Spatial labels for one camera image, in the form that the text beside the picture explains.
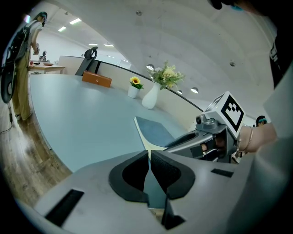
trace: curved table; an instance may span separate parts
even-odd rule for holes
[[[174,138],[186,133],[168,113],[145,109],[126,91],[86,83],[81,76],[32,75],[30,86],[43,136],[72,172],[144,150],[135,116],[160,122]]]

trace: black chair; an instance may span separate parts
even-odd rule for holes
[[[92,63],[95,61],[95,58],[97,57],[97,49],[98,47],[95,46],[84,53],[84,60],[75,75],[83,75],[83,73],[89,69],[89,67],[92,65]]]

